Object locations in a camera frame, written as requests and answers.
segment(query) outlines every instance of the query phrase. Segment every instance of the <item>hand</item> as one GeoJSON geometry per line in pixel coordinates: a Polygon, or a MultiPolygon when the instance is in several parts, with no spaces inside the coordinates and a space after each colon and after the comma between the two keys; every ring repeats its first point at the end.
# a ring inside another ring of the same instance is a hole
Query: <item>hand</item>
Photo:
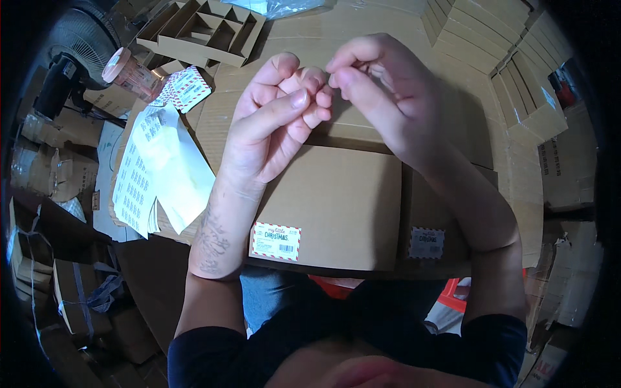
{"type": "Polygon", "coordinates": [[[338,49],[326,70],[329,85],[341,89],[343,99],[362,112],[399,159],[416,168],[432,152],[441,137],[437,80],[401,42],[388,34],[354,38],[338,49]]]}
{"type": "Polygon", "coordinates": [[[241,187],[264,187],[282,173],[311,134],[330,120],[324,72],[301,68],[292,53],[270,58],[237,102],[220,172],[241,187]]]}

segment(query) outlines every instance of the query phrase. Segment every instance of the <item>barcode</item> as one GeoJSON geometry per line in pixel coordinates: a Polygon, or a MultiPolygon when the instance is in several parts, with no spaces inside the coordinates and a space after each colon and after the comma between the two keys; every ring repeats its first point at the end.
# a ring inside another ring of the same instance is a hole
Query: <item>barcode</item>
{"type": "Polygon", "coordinates": [[[293,252],[292,245],[279,245],[278,249],[280,250],[280,252],[286,252],[286,253],[293,252]]]}

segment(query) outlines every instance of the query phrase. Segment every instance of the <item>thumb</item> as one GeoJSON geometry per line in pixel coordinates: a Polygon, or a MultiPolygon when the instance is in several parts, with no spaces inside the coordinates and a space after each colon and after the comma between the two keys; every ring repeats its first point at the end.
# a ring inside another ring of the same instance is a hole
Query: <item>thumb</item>
{"type": "Polygon", "coordinates": [[[243,123],[241,128],[246,132],[243,136],[249,141],[263,140],[278,128],[300,117],[310,103],[306,88],[274,99],[240,120],[243,123]]]}
{"type": "Polygon", "coordinates": [[[340,68],[334,81],[386,141],[386,136],[405,125],[407,118],[384,91],[360,70],[340,68]]]}

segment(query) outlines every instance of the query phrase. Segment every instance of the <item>person's left hand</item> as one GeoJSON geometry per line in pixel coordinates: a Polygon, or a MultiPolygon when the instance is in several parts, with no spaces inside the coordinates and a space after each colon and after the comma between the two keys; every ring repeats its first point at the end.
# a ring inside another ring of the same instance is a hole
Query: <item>person's left hand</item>
{"type": "Polygon", "coordinates": [[[311,130],[330,120],[324,72],[301,68],[292,53],[270,58],[237,102],[220,173],[240,187],[262,187],[287,167],[311,130]]]}

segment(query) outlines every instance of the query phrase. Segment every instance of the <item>forearm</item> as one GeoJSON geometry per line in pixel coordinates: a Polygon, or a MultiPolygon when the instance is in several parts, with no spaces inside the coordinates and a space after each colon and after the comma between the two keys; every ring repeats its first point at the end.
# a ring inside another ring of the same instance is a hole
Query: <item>forearm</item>
{"type": "Polygon", "coordinates": [[[264,190],[264,185],[240,187],[218,175],[190,249],[189,272],[206,279],[227,279],[238,272],[264,190]]]}
{"type": "Polygon", "coordinates": [[[469,246],[484,253],[518,243],[515,216],[498,190],[453,145],[434,143],[412,167],[451,209],[469,246]]]}

